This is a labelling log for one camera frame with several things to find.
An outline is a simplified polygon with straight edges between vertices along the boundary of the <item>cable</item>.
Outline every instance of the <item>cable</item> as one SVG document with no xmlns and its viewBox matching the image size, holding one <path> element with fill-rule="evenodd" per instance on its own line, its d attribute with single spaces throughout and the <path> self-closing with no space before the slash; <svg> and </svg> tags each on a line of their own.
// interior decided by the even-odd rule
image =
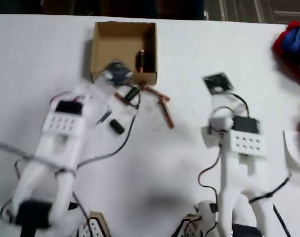
<svg viewBox="0 0 300 237">
<path fill-rule="evenodd" d="M 19 162 L 22 162 L 22 161 L 25 161 L 25 160 L 24 160 L 23 158 L 22 158 L 22 159 L 18 159 L 18 160 L 16 160 L 15 165 L 14 165 L 14 168 L 15 168 L 16 175 L 17 175 L 18 180 L 19 180 L 20 177 L 21 177 L 21 173 L 20 173 L 20 171 L 19 171 L 18 163 L 19 163 Z"/>
<path fill-rule="evenodd" d="M 237 98 L 238 100 L 240 100 L 245 105 L 245 109 L 247 110 L 248 117 L 250 117 L 250 110 L 249 110 L 248 103 L 241 96 L 239 96 L 239 95 L 237 95 L 235 93 L 230 93 L 230 92 L 226 92 L 224 94 L 225 95 L 232 95 L 235 98 Z"/>
<path fill-rule="evenodd" d="M 129 131 L 128 131 L 127 137 L 124 140 L 124 142 L 122 143 L 122 145 L 118 149 L 116 149 L 114 152 L 112 152 L 112 153 L 101 155 L 101 156 L 97 156 L 97 157 L 90 158 L 90 159 L 82 161 L 81 163 L 78 164 L 77 169 L 79 169 L 79 168 L 81 168 L 84 165 L 87 165 L 89 163 L 92 163 L 92 162 L 95 162 L 95 161 L 98 161 L 98 160 L 102 160 L 102 159 L 106 159 L 106 158 L 112 157 L 115 154 L 117 154 L 126 145 L 128 139 L 130 137 L 130 133 L 131 133 L 131 130 L 132 130 L 132 127 L 133 127 L 133 124 L 134 124 L 134 120 L 135 120 L 135 118 L 137 116 L 137 113 L 139 111 L 140 103 L 141 103 L 141 95 L 140 95 L 140 92 L 139 92 L 138 93 L 138 103 L 137 103 L 136 114 L 133 116 L 133 119 L 132 119 L 132 121 L 130 123 L 130 127 L 129 127 Z"/>
<path fill-rule="evenodd" d="M 184 228 L 184 236 L 186 236 L 186 232 L 187 232 L 187 228 L 188 228 L 189 224 L 192 223 L 192 222 L 194 222 L 194 221 L 199 221 L 199 220 L 201 220 L 201 217 L 199 217 L 199 218 L 197 218 L 197 219 L 190 220 L 190 221 L 187 223 L 186 227 Z"/>
<path fill-rule="evenodd" d="M 73 195 L 75 201 L 78 203 L 78 205 L 79 205 L 79 207 L 80 207 L 80 209 L 81 209 L 83 215 L 85 216 L 86 222 L 87 222 L 87 225 L 88 225 L 88 229 L 89 229 L 90 236 L 93 237 L 93 235 L 92 235 L 92 230 L 91 230 L 91 227 L 90 227 L 90 224 L 89 224 L 89 217 L 87 216 L 87 214 L 86 214 L 86 212 L 85 212 L 85 210 L 84 210 L 84 208 L 83 208 L 83 205 L 81 204 L 80 200 L 78 199 L 78 197 L 76 196 L 76 194 L 75 194 L 74 191 L 73 191 L 72 195 Z"/>
<path fill-rule="evenodd" d="M 283 227 L 284 231 L 285 231 L 285 234 L 287 235 L 287 237 L 292 237 L 291 234 L 289 233 L 288 231 L 288 228 L 283 220 L 283 218 L 281 217 L 281 215 L 279 214 L 278 210 L 277 210 L 277 207 L 273 204 L 273 210 L 281 224 L 281 226 Z"/>
<path fill-rule="evenodd" d="M 213 192 L 214 192 L 214 195 L 215 195 L 215 204 L 218 208 L 218 193 L 217 193 L 217 190 L 212 187 L 212 186 L 208 186 L 208 185 L 203 185 L 201 182 L 200 182 L 200 178 L 201 176 L 206 173 L 207 171 L 213 169 L 219 162 L 220 160 L 220 157 L 221 157 L 221 148 L 222 148 L 222 144 L 219 144 L 219 153 L 218 153 L 218 156 L 217 156 L 217 159 L 215 160 L 215 162 L 208 168 L 204 169 L 203 171 L 201 171 L 198 175 L 198 183 L 200 186 L 204 187 L 204 188 L 209 188 L 209 189 L 212 189 Z M 207 232 L 206 232 L 206 235 L 205 237 L 207 237 L 207 234 L 210 233 L 212 230 L 214 230 L 214 228 L 217 226 L 217 222 L 214 223 L 214 226 L 212 226 Z"/>
<path fill-rule="evenodd" d="M 65 172 L 71 172 L 71 173 L 75 174 L 75 171 L 73 169 L 58 165 L 58 164 L 56 164 L 52 161 L 49 161 L 47 159 L 44 159 L 42 157 L 35 156 L 34 154 L 29 154 L 29 153 L 27 153 L 27 152 L 25 152 L 21 149 L 18 149 L 14 146 L 8 145 L 8 144 L 3 143 L 3 142 L 0 142 L 0 150 L 8 152 L 8 153 L 12 153 L 12 154 L 17 155 L 19 157 L 23 157 L 24 160 L 36 161 L 36 162 L 45 164 L 50 168 L 58 169 L 58 170 L 64 170 Z"/>
<path fill-rule="evenodd" d="M 263 198 L 271 198 L 271 197 L 273 197 L 273 195 L 274 195 L 277 191 L 279 191 L 282 187 L 284 187 L 284 186 L 289 182 L 289 180 L 290 180 L 291 177 L 292 177 L 292 174 L 290 173 L 290 174 L 287 176 L 287 178 L 284 180 L 284 182 L 281 183 L 280 185 L 278 185 L 278 187 L 277 187 L 276 189 L 274 189 L 273 191 L 271 191 L 271 192 L 269 192 L 269 193 L 266 193 L 266 194 L 264 194 L 264 195 L 261 195 L 261 196 L 259 196 L 259 197 L 255 197 L 255 198 L 249 200 L 249 204 L 251 204 L 251 203 L 253 203 L 253 202 L 255 202 L 255 201 L 259 201 L 259 200 L 261 200 L 261 199 L 263 199 Z"/>
</svg>

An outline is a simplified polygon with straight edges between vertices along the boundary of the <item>floor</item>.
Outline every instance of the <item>floor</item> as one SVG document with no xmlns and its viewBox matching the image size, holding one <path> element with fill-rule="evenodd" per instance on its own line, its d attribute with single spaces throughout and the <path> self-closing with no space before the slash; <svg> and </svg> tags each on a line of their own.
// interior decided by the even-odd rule
<svg viewBox="0 0 300 237">
<path fill-rule="evenodd" d="M 300 21 L 300 0 L 205 0 L 210 20 L 288 24 Z"/>
</svg>

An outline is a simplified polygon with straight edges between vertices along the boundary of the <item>open cardboard box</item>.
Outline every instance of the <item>open cardboard box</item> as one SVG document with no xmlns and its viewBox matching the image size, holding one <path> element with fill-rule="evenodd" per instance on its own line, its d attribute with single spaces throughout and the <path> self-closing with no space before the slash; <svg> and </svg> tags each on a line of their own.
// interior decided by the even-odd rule
<svg viewBox="0 0 300 237">
<path fill-rule="evenodd" d="M 136 22 L 96 22 L 90 72 L 98 78 L 106 66 L 114 60 L 122 61 L 132 72 L 131 82 L 146 82 L 155 85 L 157 79 L 157 43 L 155 23 Z M 139 73 L 136 57 L 144 50 L 150 59 L 148 70 Z"/>
</svg>

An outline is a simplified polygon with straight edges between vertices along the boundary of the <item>blue cloth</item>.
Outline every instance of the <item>blue cloth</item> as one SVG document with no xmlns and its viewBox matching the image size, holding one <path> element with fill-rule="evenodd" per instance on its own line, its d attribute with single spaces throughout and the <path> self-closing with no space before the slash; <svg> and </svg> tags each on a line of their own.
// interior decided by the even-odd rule
<svg viewBox="0 0 300 237">
<path fill-rule="evenodd" d="M 291 60 L 300 63 L 300 27 L 292 29 L 285 35 L 282 49 L 291 56 Z"/>
</svg>

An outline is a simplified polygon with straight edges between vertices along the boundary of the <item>white tabletop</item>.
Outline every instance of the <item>white tabletop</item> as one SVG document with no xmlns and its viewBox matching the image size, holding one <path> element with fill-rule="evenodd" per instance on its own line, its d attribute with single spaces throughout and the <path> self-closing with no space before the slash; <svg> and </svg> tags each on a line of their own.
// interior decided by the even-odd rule
<svg viewBox="0 0 300 237">
<path fill-rule="evenodd" d="M 114 237 L 167 237 L 193 204 L 213 200 L 197 175 L 213 163 L 200 128 L 212 110 L 202 76 L 226 72 L 262 121 L 268 141 L 272 188 L 287 176 L 282 131 L 300 121 L 300 86 L 280 70 L 271 46 L 284 25 L 140 20 L 82 16 L 0 15 L 0 140 L 34 152 L 52 96 L 89 78 L 90 46 L 96 21 L 157 22 L 158 83 L 171 97 L 175 129 L 169 130 L 155 97 L 143 94 L 126 147 L 114 157 L 84 167 L 75 191 L 101 211 Z M 131 117 L 126 116 L 127 126 Z M 83 159 L 115 150 L 115 138 L 96 128 Z M 14 156 L 0 153 L 0 207 L 16 187 Z M 217 166 L 203 178 L 219 189 Z M 279 208 L 293 237 L 300 237 L 300 180 L 278 192 Z M 278 236 L 285 236 L 276 220 Z M 0 221 L 0 236 L 19 236 Z"/>
</svg>

